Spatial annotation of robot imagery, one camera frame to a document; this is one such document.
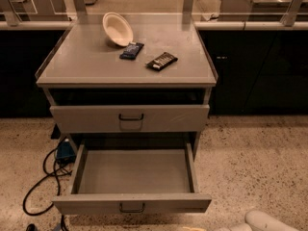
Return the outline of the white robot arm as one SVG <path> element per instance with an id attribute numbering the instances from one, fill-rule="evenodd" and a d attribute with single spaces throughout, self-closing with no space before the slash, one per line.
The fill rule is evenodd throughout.
<path id="1" fill-rule="evenodd" d="M 230 227 L 221 227 L 214 231 L 299 231 L 298 229 L 270 216 L 269 214 L 252 210 L 244 216 L 244 223 Z"/>

